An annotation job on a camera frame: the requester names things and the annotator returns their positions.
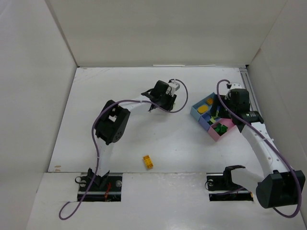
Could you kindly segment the orange long lego brick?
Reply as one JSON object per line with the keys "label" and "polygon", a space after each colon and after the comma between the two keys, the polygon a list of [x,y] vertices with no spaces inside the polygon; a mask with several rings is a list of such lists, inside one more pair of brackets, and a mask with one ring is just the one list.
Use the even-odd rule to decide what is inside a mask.
{"label": "orange long lego brick", "polygon": [[146,166],[146,168],[149,170],[149,169],[152,169],[154,166],[153,166],[153,162],[150,158],[149,155],[146,155],[143,157],[143,161],[144,161],[144,164]]}

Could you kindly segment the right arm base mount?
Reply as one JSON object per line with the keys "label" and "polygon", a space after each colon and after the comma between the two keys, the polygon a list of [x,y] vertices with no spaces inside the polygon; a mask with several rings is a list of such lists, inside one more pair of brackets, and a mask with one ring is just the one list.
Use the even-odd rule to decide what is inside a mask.
{"label": "right arm base mount", "polygon": [[223,172],[206,175],[204,186],[209,191],[209,201],[254,201],[251,192],[232,181],[231,172],[241,168],[245,167],[242,165],[227,166]]}

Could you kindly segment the orange square lego brick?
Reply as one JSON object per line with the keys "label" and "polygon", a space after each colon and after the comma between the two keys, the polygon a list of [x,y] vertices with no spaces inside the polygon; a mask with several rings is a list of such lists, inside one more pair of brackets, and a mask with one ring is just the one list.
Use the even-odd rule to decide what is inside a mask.
{"label": "orange square lego brick", "polygon": [[212,98],[209,98],[209,99],[207,100],[207,104],[208,104],[208,105],[212,105],[212,104],[213,104],[213,99],[212,99]]}

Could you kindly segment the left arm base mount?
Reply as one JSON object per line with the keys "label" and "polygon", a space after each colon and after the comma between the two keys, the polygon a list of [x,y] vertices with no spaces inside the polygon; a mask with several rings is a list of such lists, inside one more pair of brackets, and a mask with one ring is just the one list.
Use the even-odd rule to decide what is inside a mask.
{"label": "left arm base mount", "polygon": [[[112,173],[102,188],[99,188],[99,186],[93,183],[83,202],[120,202],[122,179],[122,174]],[[75,183],[79,185],[77,201],[81,200],[90,181],[91,179],[86,175],[75,178]]]}

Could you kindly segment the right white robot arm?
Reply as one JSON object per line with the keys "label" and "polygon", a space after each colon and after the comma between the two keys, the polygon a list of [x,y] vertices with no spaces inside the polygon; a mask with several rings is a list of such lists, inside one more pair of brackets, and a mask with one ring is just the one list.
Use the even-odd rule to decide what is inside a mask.
{"label": "right white robot arm", "polygon": [[243,165],[227,166],[222,177],[224,189],[246,189],[256,195],[263,208],[296,205],[299,210],[305,175],[290,166],[266,134],[262,116],[250,109],[249,92],[233,88],[226,95],[216,94],[210,113],[230,120],[238,128],[253,149],[263,174],[258,176]]}

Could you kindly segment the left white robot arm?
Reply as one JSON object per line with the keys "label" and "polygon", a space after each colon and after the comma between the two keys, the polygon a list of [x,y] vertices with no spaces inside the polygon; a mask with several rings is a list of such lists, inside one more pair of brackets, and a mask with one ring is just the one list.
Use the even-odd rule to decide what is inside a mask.
{"label": "left white robot arm", "polygon": [[107,183],[110,172],[108,163],[114,144],[122,138],[129,118],[148,113],[155,108],[171,112],[179,88],[180,84],[175,80],[170,80],[168,83],[159,80],[154,88],[141,93],[135,99],[107,101],[92,126],[96,169],[95,172],[88,171],[88,177],[93,180],[93,184],[101,188]]}

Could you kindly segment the small green lego brick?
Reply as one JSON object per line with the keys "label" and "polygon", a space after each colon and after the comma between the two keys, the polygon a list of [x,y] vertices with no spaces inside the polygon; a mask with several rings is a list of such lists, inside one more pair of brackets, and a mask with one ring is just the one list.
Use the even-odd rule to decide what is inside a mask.
{"label": "small green lego brick", "polygon": [[220,136],[223,135],[224,133],[226,133],[227,130],[228,130],[228,127],[225,126],[225,125],[220,125],[219,128],[220,128],[220,132],[219,132]]}

